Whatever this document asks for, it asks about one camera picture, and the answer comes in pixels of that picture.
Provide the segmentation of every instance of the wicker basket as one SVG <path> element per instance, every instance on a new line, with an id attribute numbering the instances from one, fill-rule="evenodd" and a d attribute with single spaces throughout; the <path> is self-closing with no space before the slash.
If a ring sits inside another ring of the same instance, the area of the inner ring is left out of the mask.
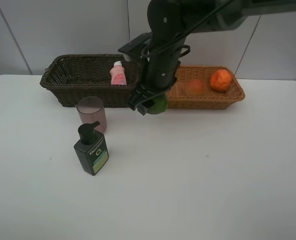
<path id="1" fill-rule="evenodd" d="M 210 87 L 210 78 L 218 69 L 225 69 L 232 76 L 232 84 L 226 92 L 213 91 Z M 245 98 L 236 77 L 224 66 L 183 65 L 177 70 L 176 77 L 176 84 L 167 93 L 170 109 L 226 109 Z M 203 96 L 190 97 L 184 94 L 184 83 L 191 79 L 200 79 L 206 83 L 206 92 Z"/>
<path id="2" fill-rule="evenodd" d="M 111 85 L 110 70 L 122 61 L 127 85 Z M 139 74 L 138 65 L 126 62 L 122 55 L 62 55 L 42 76 L 40 85 L 51 91 L 64 107 L 74 107 L 89 96 L 103 100 L 106 108 L 127 107 Z"/>

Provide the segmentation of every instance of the peach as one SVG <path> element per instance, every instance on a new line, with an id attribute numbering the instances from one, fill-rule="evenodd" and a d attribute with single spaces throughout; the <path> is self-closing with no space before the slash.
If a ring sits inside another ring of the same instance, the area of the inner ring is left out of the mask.
<path id="1" fill-rule="evenodd" d="M 232 83 L 231 74 L 225 69 L 217 70 L 210 79 L 211 88 L 218 92 L 225 92 Z"/>
<path id="2" fill-rule="evenodd" d="M 204 82 L 196 78 L 187 82 L 184 87 L 184 92 L 188 97 L 200 97 L 205 91 L 206 86 Z"/>

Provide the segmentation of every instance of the pink cup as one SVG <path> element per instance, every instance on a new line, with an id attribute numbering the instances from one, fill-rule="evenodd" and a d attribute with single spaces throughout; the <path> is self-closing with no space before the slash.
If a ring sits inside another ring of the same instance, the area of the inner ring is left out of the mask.
<path id="1" fill-rule="evenodd" d="M 96 96 L 85 97 L 77 104 L 77 110 L 82 124 L 91 124 L 99 121 L 100 125 L 95 129 L 104 133 L 107 129 L 106 113 L 104 111 L 103 101 Z"/>

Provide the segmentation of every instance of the bottle cap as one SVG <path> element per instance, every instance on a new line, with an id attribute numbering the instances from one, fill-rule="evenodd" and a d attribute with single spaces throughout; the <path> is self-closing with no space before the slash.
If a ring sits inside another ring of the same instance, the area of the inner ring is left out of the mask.
<path id="1" fill-rule="evenodd" d="M 85 145 L 91 145 L 96 141 L 96 135 L 94 128 L 99 126 L 100 122 L 96 121 L 94 123 L 85 123 L 78 128 L 78 133 L 81 142 Z"/>
<path id="2" fill-rule="evenodd" d="M 114 67 L 115 67 L 115 66 L 122 66 L 122 63 L 121 63 L 121 61 L 116 61 L 116 62 L 114 63 L 113 66 L 114 66 Z"/>

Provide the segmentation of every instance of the soap dispenser bottle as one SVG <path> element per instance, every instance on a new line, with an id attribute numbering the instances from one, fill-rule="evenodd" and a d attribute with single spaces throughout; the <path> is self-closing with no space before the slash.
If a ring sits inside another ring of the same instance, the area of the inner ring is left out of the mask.
<path id="1" fill-rule="evenodd" d="M 83 170 L 93 176 L 109 158 L 104 135 L 94 129 L 98 125 L 98 121 L 81 125 L 78 128 L 80 140 L 74 145 Z"/>

